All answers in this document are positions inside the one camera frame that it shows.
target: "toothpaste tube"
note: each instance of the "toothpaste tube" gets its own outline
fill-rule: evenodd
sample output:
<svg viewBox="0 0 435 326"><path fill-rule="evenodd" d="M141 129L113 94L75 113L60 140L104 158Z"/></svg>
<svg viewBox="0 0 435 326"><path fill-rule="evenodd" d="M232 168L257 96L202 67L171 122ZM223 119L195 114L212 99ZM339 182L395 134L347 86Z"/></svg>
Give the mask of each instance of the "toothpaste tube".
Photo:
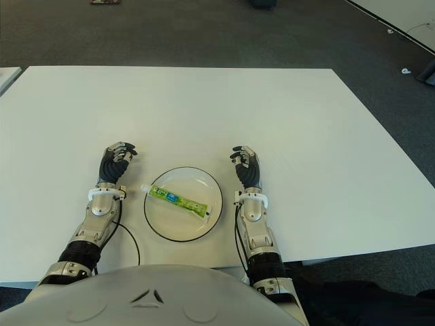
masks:
<svg viewBox="0 0 435 326"><path fill-rule="evenodd" d="M194 200L178 196L156 185L142 185L141 189L150 196L164 200L165 202L170 202L175 206L190 211L193 215L199 217L204 223L207 223L209 220L211 207L208 207L206 204L201 204Z"/></svg>

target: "small object on floor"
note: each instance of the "small object on floor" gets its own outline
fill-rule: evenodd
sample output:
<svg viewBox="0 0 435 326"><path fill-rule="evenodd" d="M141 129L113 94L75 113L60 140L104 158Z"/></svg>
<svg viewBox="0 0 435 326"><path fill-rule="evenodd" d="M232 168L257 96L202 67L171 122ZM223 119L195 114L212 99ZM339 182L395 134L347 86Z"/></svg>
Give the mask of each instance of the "small object on floor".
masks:
<svg viewBox="0 0 435 326"><path fill-rule="evenodd" d="M119 5L121 0L90 0L91 5Z"/></svg>
<svg viewBox="0 0 435 326"><path fill-rule="evenodd" d="M427 85L435 86L435 60L424 69L424 71L417 77L417 80Z"/></svg>

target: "black pants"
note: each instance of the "black pants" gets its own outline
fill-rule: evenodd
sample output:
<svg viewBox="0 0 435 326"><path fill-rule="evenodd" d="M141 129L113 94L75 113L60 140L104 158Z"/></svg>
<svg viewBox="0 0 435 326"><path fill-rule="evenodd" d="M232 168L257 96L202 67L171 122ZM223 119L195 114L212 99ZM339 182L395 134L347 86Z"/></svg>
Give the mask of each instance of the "black pants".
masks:
<svg viewBox="0 0 435 326"><path fill-rule="evenodd" d="M310 326L435 326L435 291L417 297L381 289L372 282L315 285L294 278Z"/></svg>

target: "white table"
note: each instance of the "white table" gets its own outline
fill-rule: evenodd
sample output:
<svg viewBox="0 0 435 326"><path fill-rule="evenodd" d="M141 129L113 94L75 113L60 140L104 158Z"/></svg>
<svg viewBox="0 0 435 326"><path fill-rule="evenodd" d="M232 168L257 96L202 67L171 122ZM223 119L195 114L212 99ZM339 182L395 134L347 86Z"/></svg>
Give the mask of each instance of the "white table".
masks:
<svg viewBox="0 0 435 326"><path fill-rule="evenodd" d="M21 72L20 67L0 68L0 95L13 82L14 78Z"/></svg>
<svg viewBox="0 0 435 326"><path fill-rule="evenodd" d="M433 187L332 70L30 67L0 98L0 281L37 280L58 259L118 140L139 152L120 184L144 264L239 264L238 144L260 156L284 261L435 242ZM224 197L193 242L160 238L143 215L141 183L177 166L208 171ZM99 269L136 261L119 229Z"/></svg>

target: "plate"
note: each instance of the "plate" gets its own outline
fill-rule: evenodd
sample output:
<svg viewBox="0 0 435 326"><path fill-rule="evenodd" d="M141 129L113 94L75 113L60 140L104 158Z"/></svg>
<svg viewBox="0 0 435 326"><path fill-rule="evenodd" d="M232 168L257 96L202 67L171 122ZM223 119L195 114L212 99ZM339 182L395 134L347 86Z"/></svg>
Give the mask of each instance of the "plate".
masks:
<svg viewBox="0 0 435 326"><path fill-rule="evenodd" d="M204 223L186 209L146 195L143 203L145 218L159 236L177 242L192 241L210 232L218 222L222 212L222 192L209 173L199 168L174 168L159 176L152 185L211 206L208 221Z"/></svg>

